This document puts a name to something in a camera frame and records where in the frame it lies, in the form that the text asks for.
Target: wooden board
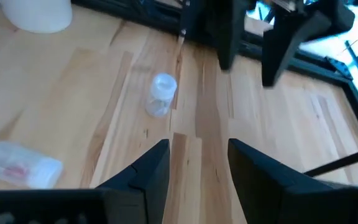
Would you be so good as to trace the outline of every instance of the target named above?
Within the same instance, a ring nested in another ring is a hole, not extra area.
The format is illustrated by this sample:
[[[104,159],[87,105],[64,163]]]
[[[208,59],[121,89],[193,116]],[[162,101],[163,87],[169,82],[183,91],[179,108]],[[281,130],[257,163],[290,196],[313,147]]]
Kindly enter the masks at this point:
[[[169,138],[164,223],[244,223],[229,138],[302,172],[358,151],[358,123],[340,88],[285,72],[263,89],[260,69],[238,57],[223,73],[212,49],[178,50],[172,35],[77,6],[72,25],[50,35],[12,28],[0,9],[0,140],[61,160],[56,188],[88,188]],[[178,81],[164,118],[144,110],[158,72]],[[321,178],[358,184],[358,164]]]

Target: wooden table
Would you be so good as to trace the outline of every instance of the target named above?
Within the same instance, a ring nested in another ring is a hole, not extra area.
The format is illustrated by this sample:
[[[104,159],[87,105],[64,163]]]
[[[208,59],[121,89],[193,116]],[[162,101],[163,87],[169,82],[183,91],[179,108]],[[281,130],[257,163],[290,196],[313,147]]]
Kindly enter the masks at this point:
[[[263,89],[260,62],[216,54],[74,6],[72,25],[38,35],[0,9],[0,140],[61,160],[56,188],[95,187],[163,138],[171,140],[164,223],[243,223],[227,140],[239,138],[306,171],[358,151],[358,123],[340,88],[285,72]],[[158,72],[178,81],[170,114],[144,110]],[[358,184],[358,164],[322,176]],[[18,189],[0,181],[0,189]]]

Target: wood grain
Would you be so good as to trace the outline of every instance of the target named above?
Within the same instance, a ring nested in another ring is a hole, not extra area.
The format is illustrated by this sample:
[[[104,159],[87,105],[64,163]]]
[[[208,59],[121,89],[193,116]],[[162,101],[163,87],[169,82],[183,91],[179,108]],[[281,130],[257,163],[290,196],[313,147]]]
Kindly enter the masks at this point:
[[[56,188],[96,187],[155,143],[172,144],[164,223],[245,223],[227,162],[238,138],[304,172],[358,151],[358,122],[336,86],[285,71],[262,88],[261,64],[73,7],[72,25],[38,35],[0,9],[0,140],[59,159]],[[246,24],[261,33],[266,24]],[[144,110],[159,72],[178,82],[173,109]],[[358,164],[319,177],[358,184]],[[0,189],[22,189],[0,181]]]

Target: white container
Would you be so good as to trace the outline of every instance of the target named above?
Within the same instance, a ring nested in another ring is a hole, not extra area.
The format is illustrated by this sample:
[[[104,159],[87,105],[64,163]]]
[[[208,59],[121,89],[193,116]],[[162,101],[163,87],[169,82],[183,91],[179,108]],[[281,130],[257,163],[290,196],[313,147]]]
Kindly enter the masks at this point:
[[[177,81],[169,74],[160,73],[154,77],[150,94],[147,97],[146,111],[156,117],[166,115],[177,86]]]
[[[39,34],[66,29],[73,17],[70,0],[0,0],[0,3],[15,26]]]
[[[62,162],[56,159],[0,141],[0,180],[33,189],[51,189],[62,170]]]

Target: plastic container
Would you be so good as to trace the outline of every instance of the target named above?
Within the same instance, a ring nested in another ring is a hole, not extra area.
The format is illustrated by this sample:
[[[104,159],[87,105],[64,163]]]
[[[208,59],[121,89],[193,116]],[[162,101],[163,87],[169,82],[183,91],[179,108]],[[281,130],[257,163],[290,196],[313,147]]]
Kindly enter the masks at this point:
[[[50,189],[62,170],[62,162],[56,159],[18,144],[0,142],[0,180],[33,189]]]
[[[175,91],[177,81],[169,74],[160,73],[154,77],[146,102],[146,111],[156,117],[168,113]]]
[[[0,3],[15,26],[39,34],[66,29],[73,17],[70,0],[0,0]]]

